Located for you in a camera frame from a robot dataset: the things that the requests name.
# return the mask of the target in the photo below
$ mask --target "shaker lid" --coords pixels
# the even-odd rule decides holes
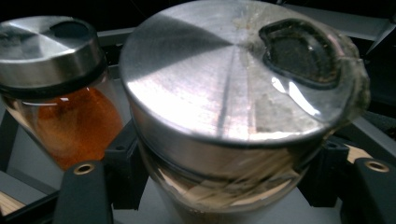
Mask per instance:
[[[120,76],[162,125],[243,145],[327,133],[369,100],[348,38],[256,1],[195,1],[152,16],[124,45]]]
[[[0,23],[3,94],[65,93],[87,85],[105,67],[96,31],[85,21],[38,16]]]

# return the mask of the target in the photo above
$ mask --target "transparent plastic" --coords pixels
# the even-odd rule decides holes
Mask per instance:
[[[107,69],[91,85],[50,99],[2,96],[9,113],[66,170],[101,160],[124,121]]]

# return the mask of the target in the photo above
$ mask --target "jar lid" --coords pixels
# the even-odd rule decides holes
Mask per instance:
[[[39,16],[0,23],[0,92],[17,98],[67,93],[106,67],[95,30],[85,21]]]
[[[170,138],[154,136],[159,127],[221,143],[285,144],[324,135],[369,102],[349,38],[256,1],[195,1],[152,16],[124,45],[120,76],[135,123],[157,147]]]

